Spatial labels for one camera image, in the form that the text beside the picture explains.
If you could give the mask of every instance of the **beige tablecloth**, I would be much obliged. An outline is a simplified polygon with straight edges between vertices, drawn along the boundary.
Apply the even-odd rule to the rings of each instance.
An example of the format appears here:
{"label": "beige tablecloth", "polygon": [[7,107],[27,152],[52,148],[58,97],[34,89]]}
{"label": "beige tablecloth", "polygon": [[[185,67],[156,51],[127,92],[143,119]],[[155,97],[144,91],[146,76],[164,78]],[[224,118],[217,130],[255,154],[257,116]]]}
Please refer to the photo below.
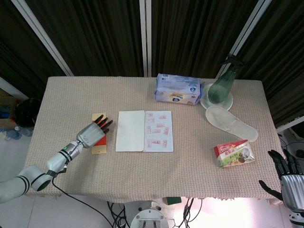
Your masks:
{"label": "beige tablecloth", "polygon": [[[155,84],[155,78],[49,78],[25,165],[35,164],[46,172],[46,161],[76,138],[91,122],[92,113],[106,112],[114,120],[107,153],[92,155],[90,149],[84,150],[55,179],[63,190],[112,202],[166,196],[272,198],[258,180],[280,189],[267,150],[281,147],[260,81],[236,80],[231,90],[230,112],[256,128],[259,136],[250,143],[256,161],[229,168],[218,167],[213,147],[240,139],[213,127],[200,103],[156,102]],[[118,112],[130,110],[171,110],[174,152],[115,152]],[[58,193],[51,184],[39,193],[28,192]]]}

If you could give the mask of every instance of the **white plate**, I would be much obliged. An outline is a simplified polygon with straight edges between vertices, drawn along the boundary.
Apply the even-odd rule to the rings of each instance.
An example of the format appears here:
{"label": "white plate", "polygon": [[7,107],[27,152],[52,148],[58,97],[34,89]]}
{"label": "white plate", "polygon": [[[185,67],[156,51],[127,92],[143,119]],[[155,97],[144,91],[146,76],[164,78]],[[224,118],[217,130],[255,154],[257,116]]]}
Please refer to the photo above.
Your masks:
{"label": "white plate", "polygon": [[221,103],[214,104],[208,99],[208,91],[209,88],[212,86],[213,83],[208,83],[204,85],[204,97],[200,99],[200,104],[205,108],[209,108],[210,106],[218,106],[221,108],[224,108],[226,110],[229,110],[232,107],[233,104],[233,98],[232,94],[229,93],[227,99]]}

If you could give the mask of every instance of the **robotic arm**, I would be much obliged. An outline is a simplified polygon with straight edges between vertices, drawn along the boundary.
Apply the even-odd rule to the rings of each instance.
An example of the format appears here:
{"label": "robotic arm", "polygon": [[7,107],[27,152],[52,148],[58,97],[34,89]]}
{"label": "robotic arm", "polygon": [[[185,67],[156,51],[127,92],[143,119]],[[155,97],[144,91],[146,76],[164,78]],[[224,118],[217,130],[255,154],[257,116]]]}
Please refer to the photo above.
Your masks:
{"label": "robotic arm", "polygon": [[24,168],[17,177],[0,182],[0,203],[4,203],[28,192],[31,187],[35,191],[43,190],[59,173],[67,171],[68,164],[82,152],[83,148],[91,148],[105,134],[113,120],[106,123],[108,118],[102,120],[103,115],[81,130],[76,139],[62,148],[57,154],[47,161],[47,173],[36,165]]}
{"label": "robotic arm", "polygon": [[266,192],[282,200],[285,206],[291,210],[289,220],[292,227],[304,228],[304,175],[297,159],[288,150],[283,149],[283,152],[287,162],[277,151],[268,151],[275,163],[282,193],[272,190],[262,180],[259,180],[259,183]]}

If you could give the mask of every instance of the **spray nozzle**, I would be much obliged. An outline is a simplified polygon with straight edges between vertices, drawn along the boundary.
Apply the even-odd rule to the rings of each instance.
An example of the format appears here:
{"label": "spray nozzle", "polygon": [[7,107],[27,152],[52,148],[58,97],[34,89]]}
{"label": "spray nozzle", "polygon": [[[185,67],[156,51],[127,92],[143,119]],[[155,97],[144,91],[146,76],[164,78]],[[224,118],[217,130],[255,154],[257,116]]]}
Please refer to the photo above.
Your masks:
{"label": "spray nozzle", "polygon": [[245,64],[238,57],[236,57],[235,55],[230,54],[230,53],[228,54],[228,57],[225,60],[225,62],[221,63],[221,65],[227,64],[227,63],[231,63],[234,67],[237,67],[237,68],[245,66]]}

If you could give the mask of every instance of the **white slipper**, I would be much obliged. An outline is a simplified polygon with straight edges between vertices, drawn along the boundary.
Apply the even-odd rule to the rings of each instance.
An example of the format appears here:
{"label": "white slipper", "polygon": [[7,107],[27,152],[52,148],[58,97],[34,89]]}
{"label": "white slipper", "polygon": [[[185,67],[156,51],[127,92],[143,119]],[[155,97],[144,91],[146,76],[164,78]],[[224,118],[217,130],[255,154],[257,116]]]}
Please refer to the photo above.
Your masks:
{"label": "white slipper", "polygon": [[249,142],[257,140],[257,130],[235,117],[226,109],[211,106],[206,110],[206,118],[213,126],[241,139],[247,139]]}

